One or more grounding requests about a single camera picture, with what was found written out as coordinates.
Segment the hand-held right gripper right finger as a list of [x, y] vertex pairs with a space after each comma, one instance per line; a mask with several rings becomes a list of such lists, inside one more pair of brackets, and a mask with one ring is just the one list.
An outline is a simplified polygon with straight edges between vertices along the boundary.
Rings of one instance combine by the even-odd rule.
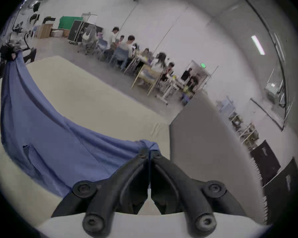
[[218, 221], [214, 213], [247, 216], [223, 183], [190, 178], [159, 150], [150, 151], [150, 188], [151, 199], [162, 215], [185, 213], [193, 237], [207, 237], [215, 231]]

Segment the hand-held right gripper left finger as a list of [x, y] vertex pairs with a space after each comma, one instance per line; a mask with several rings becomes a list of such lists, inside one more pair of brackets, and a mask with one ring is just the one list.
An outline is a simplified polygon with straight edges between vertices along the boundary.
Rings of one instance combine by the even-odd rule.
[[149, 187], [150, 150], [141, 149], [109, 178], [77, 182], [51, 217], [84, 213], [83, 230], [91, 237], [107, 237], [114, 212], [137, 215], [148, 199]]

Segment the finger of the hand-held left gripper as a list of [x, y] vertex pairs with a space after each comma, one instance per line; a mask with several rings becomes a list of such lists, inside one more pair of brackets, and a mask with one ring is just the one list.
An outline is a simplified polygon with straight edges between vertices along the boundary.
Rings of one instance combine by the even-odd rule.
[[0, 58], [6, 61], [14, 61], [17, 57], [17, 52], [10, 45], [2, 45], [0, 47]]

